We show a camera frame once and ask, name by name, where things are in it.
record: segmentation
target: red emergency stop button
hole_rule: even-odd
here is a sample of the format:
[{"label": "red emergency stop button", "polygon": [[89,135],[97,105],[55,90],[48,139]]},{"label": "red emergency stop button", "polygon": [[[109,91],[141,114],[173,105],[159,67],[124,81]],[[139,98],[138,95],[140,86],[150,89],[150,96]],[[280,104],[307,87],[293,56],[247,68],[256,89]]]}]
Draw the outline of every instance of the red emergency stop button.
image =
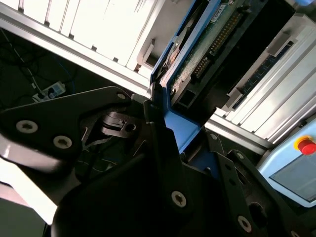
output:
[{"label": "red emergency stop button", "polygon": [[300,141],[297,148],[307,156],[316,152],[316,144],[309,138]]}]

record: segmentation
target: control panel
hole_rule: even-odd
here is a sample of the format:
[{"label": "control panel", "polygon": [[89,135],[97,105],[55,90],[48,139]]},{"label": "control panel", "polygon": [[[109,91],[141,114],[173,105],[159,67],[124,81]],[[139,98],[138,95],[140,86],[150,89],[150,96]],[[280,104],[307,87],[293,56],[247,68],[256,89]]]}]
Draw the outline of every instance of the control panel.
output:
[{"label": "control panel", "polygon": [[260,162],[271,186],[304,207],[316,205],[316,118]]}]

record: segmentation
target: green circuit board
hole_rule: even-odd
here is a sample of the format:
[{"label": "green circuit board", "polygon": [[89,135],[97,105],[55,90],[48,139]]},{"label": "green circuit board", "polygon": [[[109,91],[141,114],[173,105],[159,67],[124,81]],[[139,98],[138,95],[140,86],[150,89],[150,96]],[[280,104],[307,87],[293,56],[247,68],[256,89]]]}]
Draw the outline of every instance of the green circuit board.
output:
[{"label": "green circuit board", "polygon": [[174,77],[171,90],[178,91],[181,84],[191,78],[192,74],[200,76],[211,60],[208,54],[216,54],[224,44],[225,39],[233,29],[233,23],[238,22],[237,8],[242,6],[244,0],[236,0],[233,4],[220,4],[213,18],[205,28],[199,40],[191,50],[183,66]]}]

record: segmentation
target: black metal bracket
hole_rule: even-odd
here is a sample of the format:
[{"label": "black metal bracket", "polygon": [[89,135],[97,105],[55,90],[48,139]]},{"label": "black metal bracket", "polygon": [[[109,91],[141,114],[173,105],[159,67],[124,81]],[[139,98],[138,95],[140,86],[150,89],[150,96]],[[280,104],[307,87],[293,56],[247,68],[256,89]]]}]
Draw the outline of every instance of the black metal bracket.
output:
[{"label": "black metal bracket", "polygon": [[[5,159],[49,173],[71,170],[82,151],[81,139],[89,133],[100,116],[107,111],[130,105],[131,99],[117,87],[106,87],[50,101],[26,105],[3,111],[0,114],[0,132],[9,141],[47,155],[47,165],[42,156],[32,159],[23,154],[0,155]],[[91,126],[80,127],[80,121],[88,119]]]}]

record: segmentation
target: power strip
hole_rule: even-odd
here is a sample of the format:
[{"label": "power strip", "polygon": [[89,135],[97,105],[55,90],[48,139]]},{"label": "power strip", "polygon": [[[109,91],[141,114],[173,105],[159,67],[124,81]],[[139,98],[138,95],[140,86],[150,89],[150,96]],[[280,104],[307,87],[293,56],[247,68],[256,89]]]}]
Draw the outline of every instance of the power strip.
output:
[{"label": "power strip", "polygon": [[66,92],[65,85],[61,83],[60,81],[56,82],[55,84],[49,86],[48,88],[43,90],[43,96],[39,98],[39,94],[35,94],[33,96],[33,100],[35,102],[41,102],[46,100],[51,100],[56,98],[57,96],[63,94]]}]

